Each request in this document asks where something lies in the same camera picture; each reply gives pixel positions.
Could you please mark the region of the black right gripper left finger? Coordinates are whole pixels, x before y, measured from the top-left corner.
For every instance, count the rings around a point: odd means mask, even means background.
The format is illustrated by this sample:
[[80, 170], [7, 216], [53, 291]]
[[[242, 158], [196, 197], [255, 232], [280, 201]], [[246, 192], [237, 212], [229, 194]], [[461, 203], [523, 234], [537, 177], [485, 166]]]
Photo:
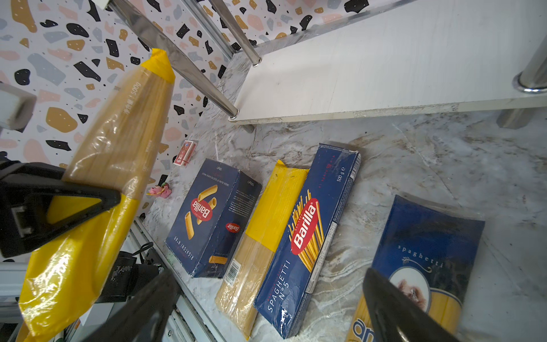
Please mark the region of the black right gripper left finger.
[[175, 276], [165, 270], [85, 340], [161, 341], [179, 295]]

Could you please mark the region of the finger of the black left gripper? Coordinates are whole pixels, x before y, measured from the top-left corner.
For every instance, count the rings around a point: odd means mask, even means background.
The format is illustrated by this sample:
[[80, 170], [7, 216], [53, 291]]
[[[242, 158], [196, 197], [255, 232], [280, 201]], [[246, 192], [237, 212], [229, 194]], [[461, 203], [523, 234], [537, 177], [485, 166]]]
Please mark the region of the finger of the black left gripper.
[[62, 180], [42, 162], [1, 162], [1, 255], [34, 251], [121, 203], [121, 193]]

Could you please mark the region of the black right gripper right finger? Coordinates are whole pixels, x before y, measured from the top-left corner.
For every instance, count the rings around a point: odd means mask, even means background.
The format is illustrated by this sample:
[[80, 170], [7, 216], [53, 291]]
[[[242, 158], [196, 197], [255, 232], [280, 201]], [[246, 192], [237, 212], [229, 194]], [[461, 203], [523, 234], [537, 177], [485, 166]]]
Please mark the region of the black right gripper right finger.
[[370, 268], [363, 294], [376, 341], [456, 341], [379, 272]]

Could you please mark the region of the yellow Pastatime spaghetti bag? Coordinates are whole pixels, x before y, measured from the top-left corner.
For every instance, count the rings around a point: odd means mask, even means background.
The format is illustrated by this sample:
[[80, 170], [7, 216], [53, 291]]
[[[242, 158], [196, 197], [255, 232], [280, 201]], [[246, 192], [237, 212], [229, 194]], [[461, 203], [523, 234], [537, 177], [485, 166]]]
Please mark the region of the yellow Pastatime spaghetti bag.
[[98, 112], [46, 212], [63, 232], [31, 254], [20, 341], [51, 340], [101, 295], [148, 186], [174, 84], [156, 48]]

